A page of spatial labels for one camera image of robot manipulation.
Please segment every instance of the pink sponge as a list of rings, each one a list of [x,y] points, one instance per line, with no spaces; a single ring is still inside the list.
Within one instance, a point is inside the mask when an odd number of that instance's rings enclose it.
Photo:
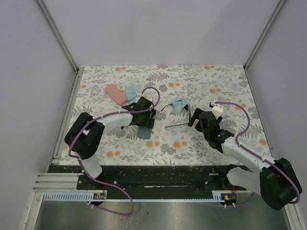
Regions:
[[[115,103],[120,106],[123,106],[128,101],[128,97],[123,94],[114,84],[110,84],[105,87],[105,91],[107,95],[109,95],[109,97],[112,98]]]

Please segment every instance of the wire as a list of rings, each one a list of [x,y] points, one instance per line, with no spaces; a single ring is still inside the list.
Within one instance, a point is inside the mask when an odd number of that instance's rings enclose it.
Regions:
[[[183,126],[183,125],[188,125],[188,123],[184,123],[184,124],[179,124],[179,125],[173,125],[173,126],[165,126],[164,128],[168,128],[168,127],[174,127],[174,126]]]
[[[100,120],[100,119],[102,119],[102,118],[105,118],[105,117],[108,117],[108,116],[111,116],[111,115],[116,115],[116,114],[140,114],[140,113],[145,113],[145,112],[148,112],[148,111],[151,111],[152,109],[154,109],[154,108],[159,104],[159,102],[160,102],[160,98],[161,98],[160,92],[159,92],[156,88],[149,86],[149,87],[146,87],[145,89],[143,89],[142,94],[143,94],[144,91],[147,90],[147,89],[154,89],[154,90],[157,91],[157,93],[158,93],[158,100],[157,100],[157,102],[156,102],[155,105],[153,105],[153,106],[150,107],[149,109],[145,109],[145,110],[141,110],[141,111],[121,111],[121,112],[112,112],[112,113],[103,115],[102,117],[99,116],[99,117],[97,117],[97,118],[94,118],[94,119],[92,119],[91,121],[89,121],[88,123],[86,123],[85,126],[83,126],[83,128],[82,128],[82,129],[79,131],[79,133],[76,135],[76,137],[74,138],[74,140],[72,141],[72,143],[71,143],[71,145],[70,145],[70,147],[69,147],[68,155],[69,155],[70,157],[73,157],[73,158],[77,158],[77,159],[78,159],[78,162],[79,162],[79,164],[80,164],[82,170],[84,171],[84,174],[86,174],[91,180],[93,180],[93,181],[95,181],[95,182],[97,182],[97,183],[99,183],[99,184],[111,186],[111,187],[113,187],[113,188],[116,188],[116,189],[120,190],[123,194],[125,194],[125,195],[127,196],[127,198],[130,200],[131,205],[132,205],[132,210],[131,210],[131,212],[129,212],[129,213],[115,212],[115,211],[112,211],[112,210],[110,210],[110,209],[106,209],[106,208],[104,208],[104,207],[99,207],[99,206],[94,206],[94,205],[93,205],[93,207],[95,207],[95,208],[98,208],[98,209],[101,209],[101,210],[104,210],[104,211],[107,211],[107,212],[111,212],[111,213],[116,214],[116,215],[131,216],[131,215],[133,215],[133,213],[134,213],[134,202],[133,202],[132,198],[130,197],[130,195],[129,195],[125,190],[123,190],[122,188],[120,188],[120,187],[118,187],[118,186],[116,186],[116,185],[114,185],[114,184],[105,183],[105,182],[102,182],[102,181],[99,181],[99,180],[96,180],[95,178],[93,178],[93,177],[85,170],[85,168],[84,168],[84,166],[83,166],[81,160],[79,159],[79,157],[77,157],[77,156],[71,154],[72,148],[73,148],[74,144],[76,143],[77,139],[78,139],[78,138],[80,137],[80,135],[83,133],[83,131],[84,131],[91,123],[93,123],[93,122],[95,122],[95,121],[97,121],[97,120]]]
[[[236,186],[233,185],[233,186],[232,186],[231,195],[234,195],[235,193],[236,193]]]
[[[240,106],[240,105],[238,105],[238,104],[236,104],[236,103],[233,103],[233,102],[214,102],[214,103],[215,103],[215,104],[232,104],[232,105],[238,106],[240,109],[243,110],[243,112],[245,113],[245,115],[246,115],[246,117],[247,117],[247,119],[248,119],[248,125],[247,125],[247,127],[246,127],[242,132],[240,132],[240,133],[236,136],[236,143],[238,144],[238,146],[240,146],[242,149],[244,149],[244,150],[247,151],[248,153],[252,154],[254,157],[256,157],[256,158],[262,160],[262,157],[261,157],[260,155],[256,154],[256,153],[253,152],[252,150],[249,150],[249,149],[246,148],[245,146],[241,145],[241,144],[239,143],[239,140],[238,140],[239,137],[240,137],[241,135],[243,135],[243,134],[248,130],[249,125],[250,125],[250,118],[249,118],[249,115],[248,115],[248,113],[246,112],[246,110],[245,110],[242,106]],[[290,179],[280,168],[278,168],[275,164],[271,163],[271,162],[268,161],[267,159],[264,159],[264,162],[266,162],[267,164],[269,164],[270,166],[272,166],[276,171],[278,171],[278,172],[279,172],[279,173],[290,183],[290,185],[294,188],[294,190],[295,190],[295,192],[296,192],[296,200],[295,200],[295,201],[289,202],[289,204],[292,204],[292,205],[297,204],[297,203],[300,201],[301,195],[300,195],[300,193],[299,193],[299,190],[298,190],[297,186],[294,184],[294,182],[293,182],[293,181],[292,181],[292,180],[291,180],[291,179]]]
[[[169,105],[172,105],[172,104],[167,104],[166,106],[163,107],[163,109],[161,109],[160,112],[162,112],[162,111],[165,109],[165,107],[167,107],[167,106],[169,106]]]

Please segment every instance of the floral pattern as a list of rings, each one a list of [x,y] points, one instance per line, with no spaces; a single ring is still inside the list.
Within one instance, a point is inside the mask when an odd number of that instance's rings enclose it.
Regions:
[[[115,84],[122,92],[125,85],[136,85],[138,97],[145,87],[161,92],[156,107],[155,125],[151,139],[137,137],[138,127],[105,133],[96,152],[101,165],[228,165],[238,161],[210,148],[202,133],[187,125],[188,111],[176,113],[173,106],[160,110],[176,96],[188,99],[191,112],[196,108],[209,110],[209,102],[235,102],[246,108],[251,116],[249,131],[240,141],[264,155],[270,155],[259,115],[242,65],[150,65],[150,66],[86,66],[72,112],[70,127],[82,112],[93,116],[118,111],[104,88]],[[157,100],[154,90],[144,96]],[[235,134],[245,129],[247,119],[240,108],[224,105],[221,127]],[[61,165],[77,165],[68,156],[64,144]]]

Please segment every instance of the white wall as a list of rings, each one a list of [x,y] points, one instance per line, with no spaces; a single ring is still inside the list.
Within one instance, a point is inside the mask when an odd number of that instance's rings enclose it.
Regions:
[[[289,0],[248,75],[276,157],[287,158],[307,192],[307,1]],[[298,204],[307,221],[307,200]]]
[[[34,0],[0,1],[0,229],[46,169],[73,72]]]
[[[79,66],[242,63],[278,0],[45,0]]]

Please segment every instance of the teal cloth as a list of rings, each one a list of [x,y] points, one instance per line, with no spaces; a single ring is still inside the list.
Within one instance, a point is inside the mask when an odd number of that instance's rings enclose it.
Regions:
[[[184,99],[180,96],[177,96],[176,98],[174,98],[173,100],[170,100],[168,102],[168,104],[172,104],[176,110],[177,113],[180,113],[181,110],[187,105],[189,104],[189,101],[187,99]]]
[[[126,85],[125,86],[125,95],[128,97],[128,103],[136,102],[136,86],[135,85]]]
[[[152,129],[151,128],[139,127],[137,137],[141,138],[141,139],[149,140],[151,134],[152,134]]]

